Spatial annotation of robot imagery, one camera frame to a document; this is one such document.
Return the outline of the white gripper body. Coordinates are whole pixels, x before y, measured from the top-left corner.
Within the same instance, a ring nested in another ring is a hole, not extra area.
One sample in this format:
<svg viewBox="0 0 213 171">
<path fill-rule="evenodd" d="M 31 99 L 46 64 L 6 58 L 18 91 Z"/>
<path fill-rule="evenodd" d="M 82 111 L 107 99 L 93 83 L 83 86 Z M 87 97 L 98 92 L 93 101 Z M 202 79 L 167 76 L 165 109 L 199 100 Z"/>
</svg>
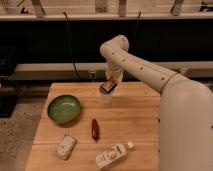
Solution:
<svg viewBox="0 0 213 171">
<path fill-rule="evenodd" d="M 123 70 L 112 63 L 106 63 L 105 76 L 107 80 L 112 80 L 116 84 L 119 84 L 123 79 Z"/>
</svg>

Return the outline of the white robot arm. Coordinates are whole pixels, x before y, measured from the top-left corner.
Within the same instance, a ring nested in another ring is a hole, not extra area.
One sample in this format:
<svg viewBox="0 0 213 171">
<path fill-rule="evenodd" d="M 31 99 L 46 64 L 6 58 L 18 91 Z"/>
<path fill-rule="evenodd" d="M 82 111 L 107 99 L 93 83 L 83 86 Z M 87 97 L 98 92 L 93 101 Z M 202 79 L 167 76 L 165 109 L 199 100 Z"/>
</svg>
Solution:
<svg viewBox="0 0 213 171">
<path fill-rule="evenodd" d="M 159 171 L 213 171 L 213 91 L 130 54 L 123 35 L 103 43 L 100 53 L 108 77 L 127 71 L 160 94 Z"/>
</svg>

